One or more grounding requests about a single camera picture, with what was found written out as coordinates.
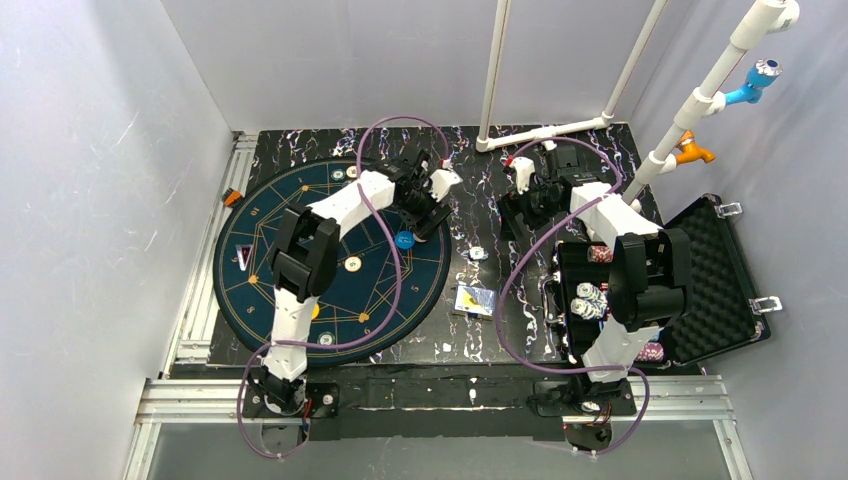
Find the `blue dealer button disc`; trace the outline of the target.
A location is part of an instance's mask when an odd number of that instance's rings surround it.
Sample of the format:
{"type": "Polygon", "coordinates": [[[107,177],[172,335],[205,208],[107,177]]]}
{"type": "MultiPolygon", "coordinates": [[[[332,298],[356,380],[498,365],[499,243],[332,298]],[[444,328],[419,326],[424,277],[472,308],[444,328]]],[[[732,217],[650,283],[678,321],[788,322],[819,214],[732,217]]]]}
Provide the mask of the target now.
{"type": "Polygon", "coordinates": [[[415,235],[409,230],[402,230],[394,237],[394,244],[400,250],[410,250],[416,243],[415,235]]]}

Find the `green chip mat top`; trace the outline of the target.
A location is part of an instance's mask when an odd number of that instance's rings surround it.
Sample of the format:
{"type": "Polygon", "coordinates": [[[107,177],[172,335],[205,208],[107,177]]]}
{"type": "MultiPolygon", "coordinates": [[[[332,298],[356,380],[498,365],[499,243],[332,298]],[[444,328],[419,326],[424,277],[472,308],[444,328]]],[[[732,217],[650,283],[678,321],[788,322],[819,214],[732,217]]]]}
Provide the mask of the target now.
{"type": "Polygon", "coordinates": [[[331,172],[331,179],[335,182],[344,182],[348,177],[345,170],[337,169],[331,172]]]}

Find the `green chip mat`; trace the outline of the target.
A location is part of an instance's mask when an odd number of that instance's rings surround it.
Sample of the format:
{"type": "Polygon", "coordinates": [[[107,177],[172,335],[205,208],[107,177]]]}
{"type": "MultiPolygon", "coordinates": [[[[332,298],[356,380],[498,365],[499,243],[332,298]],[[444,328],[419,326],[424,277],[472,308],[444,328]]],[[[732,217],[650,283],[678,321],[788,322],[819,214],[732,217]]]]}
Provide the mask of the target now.
{"type": "Polygon", "coordinates": [[[330,332],[322,332],[317,337],[317,343],[323,346],[330,346],[336,343],[335,336],[330,332]]]}
{"type": "Polygon", "coordinates": [[[331,172],[331,179],[335,182],[344,182],[348,177],[345,170],[337,169],[331,172]]]}

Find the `yellow chip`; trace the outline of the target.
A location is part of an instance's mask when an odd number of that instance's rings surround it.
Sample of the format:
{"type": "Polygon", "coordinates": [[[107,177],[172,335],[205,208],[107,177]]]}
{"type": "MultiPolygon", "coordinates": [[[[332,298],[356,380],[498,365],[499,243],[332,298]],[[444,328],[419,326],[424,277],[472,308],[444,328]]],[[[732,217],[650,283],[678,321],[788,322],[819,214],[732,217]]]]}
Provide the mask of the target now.
{"type": "Polygon", "coordinates": [[[363,261],[359,256],[351,255],[344,260],[343,266],[348,272],[357,272],[362,268],[363,261]]]}

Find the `green chip mat bottom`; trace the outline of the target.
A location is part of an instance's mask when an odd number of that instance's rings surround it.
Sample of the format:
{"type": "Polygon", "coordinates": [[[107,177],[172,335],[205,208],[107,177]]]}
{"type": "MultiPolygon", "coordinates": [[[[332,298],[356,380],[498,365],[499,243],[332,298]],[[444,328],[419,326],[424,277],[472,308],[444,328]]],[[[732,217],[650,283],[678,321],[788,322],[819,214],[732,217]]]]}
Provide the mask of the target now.
{"type": "Polygon", "coordinates": [[[330,332],[322,332],[317,337],[317,343],[323,346],[330,346],[336,343],[335,336],[330,332]]]}

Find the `white poker chip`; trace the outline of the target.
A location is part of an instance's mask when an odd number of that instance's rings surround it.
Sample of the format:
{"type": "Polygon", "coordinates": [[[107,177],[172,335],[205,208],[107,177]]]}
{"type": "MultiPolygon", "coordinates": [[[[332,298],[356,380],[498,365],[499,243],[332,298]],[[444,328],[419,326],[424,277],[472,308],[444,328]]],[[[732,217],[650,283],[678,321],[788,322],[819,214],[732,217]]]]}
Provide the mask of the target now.
{"type": "Polygon", "coordinates": [[[488,253],[481,246],[472,246],[468,250],[468,257],[473,261],[484,261],[488,258],[488,253]]]}

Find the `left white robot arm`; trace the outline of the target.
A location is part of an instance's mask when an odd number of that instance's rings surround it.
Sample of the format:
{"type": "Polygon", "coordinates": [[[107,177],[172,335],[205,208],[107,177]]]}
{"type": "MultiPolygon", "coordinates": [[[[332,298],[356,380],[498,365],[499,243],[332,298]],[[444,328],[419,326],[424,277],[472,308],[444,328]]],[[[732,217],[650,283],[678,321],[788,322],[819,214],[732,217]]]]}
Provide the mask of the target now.
{"type": "Polygon", "coordinates": [[[420,151],[414,158],[363,164],[357,156],[354,179],[338,192],[308,205],[285,208],[272,250],[275,307],[270,340],[258,353],[273,377],[292,383],[307,370],[312,348],[309,330],[318,300],[333,283],[341,241],[356,226],[373,219],[392,242],[381,217],[386,208],[411,217],[413,237],[423,240],[450,213],[447,198],[460,184],[450,167],[429,167],[420,151]]]}

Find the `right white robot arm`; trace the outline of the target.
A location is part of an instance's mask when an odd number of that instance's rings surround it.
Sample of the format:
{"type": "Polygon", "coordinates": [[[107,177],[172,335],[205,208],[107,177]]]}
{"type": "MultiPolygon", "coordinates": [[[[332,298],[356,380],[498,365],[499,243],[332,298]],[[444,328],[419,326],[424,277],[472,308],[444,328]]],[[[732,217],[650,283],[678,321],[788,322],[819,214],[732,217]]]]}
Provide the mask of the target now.
{"type": "Polygon", "coordinates": [[[617,193],[618,184],[577,162],[550,156],[540,174],[521,151],[504,170],[513,186],[498,200],[499,237],[514,241],[520,225],[531,230],[554,216],[577,218],[612,251],[607,280],[608,318],[582,354],[582,373],[592,383],[626,377],[647,341],[684,316],[692,292],[690,240],[637,213],[617,193]]]}

